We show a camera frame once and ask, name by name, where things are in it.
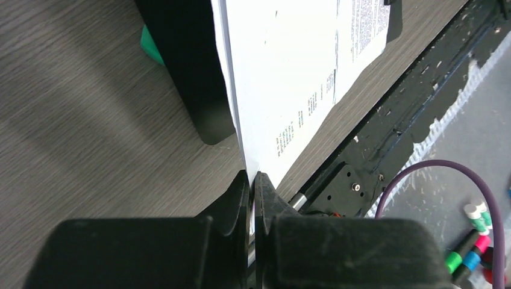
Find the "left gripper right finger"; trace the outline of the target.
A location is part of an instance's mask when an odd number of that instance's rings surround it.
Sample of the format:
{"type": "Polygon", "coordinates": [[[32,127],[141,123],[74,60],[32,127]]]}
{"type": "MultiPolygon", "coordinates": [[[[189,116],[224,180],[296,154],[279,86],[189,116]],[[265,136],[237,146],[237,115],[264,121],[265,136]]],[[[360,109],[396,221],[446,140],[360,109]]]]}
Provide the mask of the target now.
{"type": "Polygon", "coordinates": [[[254,178],[257,288],[450,288],[433,236],[406,219],[305,216],[254,178]]]}

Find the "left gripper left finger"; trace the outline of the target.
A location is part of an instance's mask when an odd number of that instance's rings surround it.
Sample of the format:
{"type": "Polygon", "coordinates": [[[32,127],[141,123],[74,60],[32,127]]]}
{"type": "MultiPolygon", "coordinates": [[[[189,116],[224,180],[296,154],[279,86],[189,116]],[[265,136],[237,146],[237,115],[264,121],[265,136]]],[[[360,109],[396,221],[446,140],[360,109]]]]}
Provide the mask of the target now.
{"type": "Polygon", "coordinates": [[[246,288],[250,187],[240,171],[195,217],[69,219],[25,288],[246,288]]]}

